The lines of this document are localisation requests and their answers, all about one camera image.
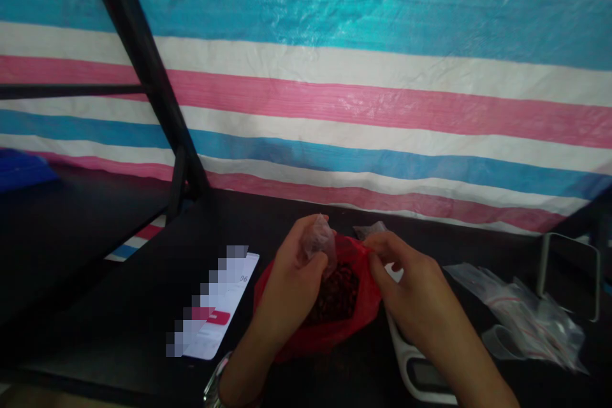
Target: blue object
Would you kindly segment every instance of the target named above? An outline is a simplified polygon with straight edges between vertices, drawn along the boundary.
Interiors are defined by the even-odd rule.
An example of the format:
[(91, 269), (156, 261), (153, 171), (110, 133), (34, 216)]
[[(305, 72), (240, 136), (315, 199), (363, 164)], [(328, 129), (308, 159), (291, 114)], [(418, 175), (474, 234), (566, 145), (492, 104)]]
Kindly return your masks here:
[(0, 150), (0, 193), (58, 178), (40, 156), (17, 150)]

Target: metal bracket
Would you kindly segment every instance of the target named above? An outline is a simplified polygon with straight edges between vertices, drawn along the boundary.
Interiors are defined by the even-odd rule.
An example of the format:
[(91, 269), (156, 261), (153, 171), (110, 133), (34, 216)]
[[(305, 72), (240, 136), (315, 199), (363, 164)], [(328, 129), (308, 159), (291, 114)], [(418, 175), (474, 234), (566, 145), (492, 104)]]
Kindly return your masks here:
[(177, 149), (174, 170), (172, 172), (172, 187), (170, 188), (170, 200), (166, 213), (166, 225), (169, 225), (180, 213), (183, 202), (183, 190), (185, 189), (185, 175), (187, 172), (187, 156), (185, 148), (180, 145)]
[(150, 89), (147, 96), (170, 147), (175, 155), (181, 145), (185, 148), (187, 180), (191, 189), (197, 196), (209, 198), (210, 184), (204, 167), (181, 114), (139, 0), (102, 0), (102, 2), (140, 82)]

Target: small plastic bag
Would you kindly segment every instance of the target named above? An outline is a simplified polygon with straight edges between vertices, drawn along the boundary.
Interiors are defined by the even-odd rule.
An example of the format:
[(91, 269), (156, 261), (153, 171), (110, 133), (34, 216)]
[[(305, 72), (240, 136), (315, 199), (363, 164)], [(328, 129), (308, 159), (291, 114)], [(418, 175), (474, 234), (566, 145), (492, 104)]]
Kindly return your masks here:
[(317, 252), (323, 252), (327, 255), (327, 267), (323, 271), (323, 278), (327, 279), (336, 269), (338, 260), (333, 231), (323, 215), (319, 214), (312, 226), (304, 231), (300, 245), (302, 247), (298, 254), (298, 265), (300, 267), (308, 265), (308, 262)]
[[(370, 249), (364, 247), (361, 242), (355, 239), (343, 235), (335, 236), (335, 253), (338, 257), (339, 267), (330, 279), (335, 279), (337, 275), (340, 279), (345, 279), (347, 271), (352, 273), (348, 282), (351, 289), (351, 303), (346, 307), (346, 310), (338, 308), (338, 303), (343, 303), (343, 301), (339, 301), (338, 296), (335, 295), (327, 298), (326, 295), (333, 290), (327, 289), (327, 294), (323, 292), (323, 284), (326, 282), (323, 281), (313, 311), (310, 312), (302, 326), (280, 350), (275, 359), (277, 363), (309, 354), (329, 353), (336, 344), (341, 343), (376, 318), (381, 302), (381, 292), (370, 273), (367, 256), (369, 252)], [(257, 284), (255, 284), (254, 311), (257, 310), (270, 272), (272, 272), (273, 264), (274, 262), (268, 265)], [(327, 302), (328, 305), (332, 306), (335, 314), (339, 312), (344, 317), (339, 320), (329, 320), (329, 317), (327, 317), (324, 318), (326, 320), (324, 322), (313, 323), (313, 312), (321, 302)]]
[(489, 306), (522, 353), (519, 356), (512, 349), (501, 349), (499, 342), (492, 349), (491, 343), (495, 343), (492, 337), (496, 333), (489, 330), (483, 334), (483, 342), (493, 355), (550, 360), (573, 372), (588, 374), (578, 360), (585, 334), (549, 295), (540, 299), (519, 279), (506, 284), (491, 271), (477, 269), (469, 263), (444, 269)]
[(381, 221), (377, 221), (372, 226), (353, 226), (353, 229), (355, 230), (355, 234), (359, 240), (366, 240), (366, 238), (371, 234), (383, 233), (387, 231), (387, 227)]

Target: black desk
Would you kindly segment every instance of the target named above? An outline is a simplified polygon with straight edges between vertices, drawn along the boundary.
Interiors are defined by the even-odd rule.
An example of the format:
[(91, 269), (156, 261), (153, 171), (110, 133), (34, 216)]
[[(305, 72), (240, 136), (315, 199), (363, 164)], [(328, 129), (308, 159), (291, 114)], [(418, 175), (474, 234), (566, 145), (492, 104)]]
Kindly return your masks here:
[[(415, 248), (441, 264), (468, 261), (510, 280), (533, 265), (533, 239), (344, 208), (216, 191), (216, 208), (196, 203), (112, 272), (86, 297), (28, 338), (4, 374), (90, 397), (132, 405), (201, 405), (201, 395), (218, 359), (233, 349), (252, 314), (252, 280), (214, 361), (164, 356), (165, 332), (182, 307), (217, 268), (226, 244), (249, 244), (259, 253), (257, 279), (293, 221), (324, 212), (341, 233), (354, 224), (383, 219)], [(453, 283), (478, 332), (495, 323), (479, 300)], [(502, 362), (502, 374), (522, 406), (606, 403), (604, 377), (612, 356), (608, 324), (582, 324), (587, 341), (583, 363), (592, 377), (572, 375), (537, 361)], [(399, 376), (384, 311), (331, 355), (274, 366), (265, 406), (419, 405)]]
[(0, 194), (0, 325), (111, 253), (168, 204), (170, 184), (54, 165), (60, 180)]

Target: white stripe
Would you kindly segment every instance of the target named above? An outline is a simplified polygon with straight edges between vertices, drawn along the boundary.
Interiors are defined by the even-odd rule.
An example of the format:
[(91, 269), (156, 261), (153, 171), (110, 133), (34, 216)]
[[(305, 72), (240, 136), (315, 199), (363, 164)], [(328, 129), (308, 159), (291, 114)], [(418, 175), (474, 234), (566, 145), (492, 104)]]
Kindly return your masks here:
[(160, 228), (163, 228), (166, 226), (166, 216), (160, 215), (155, 220), (153, 220), (150, 224), (153, 226), (158, 226)]
[(134, 249), (139, 249), (143, 245), (149, 242), (148, 239), (143, 239), (142, 237), (132, 236), (130, 239), (126, 240), (123, 245), (127, 245), (128, 247), (133, 247)]
[[(130, 65), (116, 34), (0, 22), (2, 54)], [(612, 72), (248, 41), (157, 37), (168, 69), (612, 106)]]
[(104, 257), (104, 259), (107, 259), (107, 260), (110, 260), (110, 261), (120, 261), (120, 262), (123, 262), (123, 261), (127, 260), (127, 258), (118, 257), (115, 254), (106, 255)]
[[(0, 109), (50, 116), (158, 124), (150, 104), (128, 99), (77, 97), (0, 101)], [(355, 125), (344, 122), (282, 118), (181, 107), (189, 129), (241, 137), (269, 137), (335, 145), (344, 148), (394, 150), (427, 156), (487, 157), (554, 169), (612, 174), (612, 150), (540, 142), (506, 136), (464, 136), (425, 131)]]
[(14, 110), (33, 115), (72, 116), (104, 121), (159, 124), (150, 103), (131, 99), (82, 96), (3, 100), (0, 101), (0, 110)]
[[(30, 151), (54, 152), (67, 156), (97, 156), (121, 163), (174, 164), (170, 149), (148, 149), (102, 145), (85, 140), (51, 140), (37, 136), (0, 134), (0, 146)], [(201, 156), (206, 170), (215, 173), (244, 173), (267, 180), (306, 184), (319, 187), (361, 187), (377, 193), (423, 193), (432, 196), (478, 202), (493, 207), (541, 208), (561, 215), (570, 215), (588, 201), (578, 198), (545, 196), (472, 185), (443, 178), (402, 180), (369, 172), (325, 172), (283, 166), (250, 159), (230, 160)]]
[(219, 174), (243, 173), (254, 175), (261, 179), (316, 187), (359, 187), (390, 195), (422, 193), (454, 200), (476, 202), (491, 207), (541, 208), (560, 215), (571, 215), (588, 203), (587, 200), (579, 198), (521, 193), (503, 188), (446, 180), (444, 178), (402, 180), (370, 172), (316, 171), (254, 159), (218, 159), (203, 155), (200, 155), (200, 158), (207, 171)]

